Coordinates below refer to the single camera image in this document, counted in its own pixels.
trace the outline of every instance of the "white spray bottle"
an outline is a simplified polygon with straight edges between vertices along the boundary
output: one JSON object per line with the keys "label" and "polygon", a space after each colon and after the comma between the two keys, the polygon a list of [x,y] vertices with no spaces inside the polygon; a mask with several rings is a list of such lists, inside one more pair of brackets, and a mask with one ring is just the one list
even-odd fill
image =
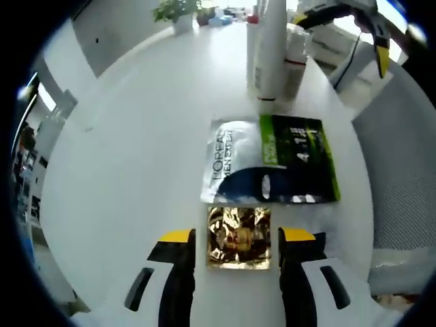
{"label": "white spray bottle", "polygon": [[275,101],[283,92],[286,0],[269,0],[255,49],[253,81],[258,99]]}

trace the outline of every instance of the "gold foil packet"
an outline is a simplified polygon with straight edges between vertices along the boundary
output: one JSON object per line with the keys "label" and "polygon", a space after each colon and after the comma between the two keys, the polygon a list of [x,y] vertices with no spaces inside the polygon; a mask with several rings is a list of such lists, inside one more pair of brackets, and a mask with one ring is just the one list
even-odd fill
{"label": "gold foil packet", "polygon": [[269,269],[270,219],[269,208],[209,208],[207,266]]}

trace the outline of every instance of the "white bottle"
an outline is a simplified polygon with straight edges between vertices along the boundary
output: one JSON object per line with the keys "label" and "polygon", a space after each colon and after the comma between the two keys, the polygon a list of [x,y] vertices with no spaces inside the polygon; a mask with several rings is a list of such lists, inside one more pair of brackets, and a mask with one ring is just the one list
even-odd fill
{"label": "white bottle", "polygon": [[254,86],[254,56],[256,39],[258,38],[259,17],[249,16],[247,18],[247,83],[249,88]]}
{"label": "white bottle", "polygon": [[283,91],[286,49],[286,0],[269,0],[259,24],[253,81],[258,99],[275,101]]}
{"label": "white bottle", "polygon": [[297,25],[288,26],[283,99],[293,101],[305,74],[311,35]]}

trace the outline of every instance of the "green leaves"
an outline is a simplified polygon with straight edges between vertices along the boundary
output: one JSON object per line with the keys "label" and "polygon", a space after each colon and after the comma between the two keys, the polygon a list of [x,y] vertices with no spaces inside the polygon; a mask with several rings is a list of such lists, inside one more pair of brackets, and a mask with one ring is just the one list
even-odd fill
{"label": "green leaves", "polygon": [[159,7],[153,10],[155,22],[171,20],[196,12],[201,7],[201,0],[163,0]]}

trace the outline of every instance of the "black cable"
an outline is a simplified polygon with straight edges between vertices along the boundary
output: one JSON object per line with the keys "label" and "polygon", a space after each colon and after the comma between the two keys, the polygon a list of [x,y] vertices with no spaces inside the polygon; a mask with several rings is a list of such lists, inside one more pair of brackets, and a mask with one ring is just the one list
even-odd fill
{"label": "black cable", "polygon": [[352,52],[352,57],[349,59],[347,67],[345,67],[345,69],[343,70],[341,76],[339,77],[338,81],[336,82],[336,84],[333,87],[335,90],[338,87],[339,83],[341,82],[342,77],[345,75],[345,73],[347,72],[348,68],[352,64],[352,61],[353,61],[353,58],[354,58],[354,53],[356,52],[357,45],[359,44],[359,40],[360,40],[360,36],[361,35],[362,35],[362,32],[360,32],[359,36],[357,37],[356,43],[354,44],[354,48],[353,48],[353,52]]}

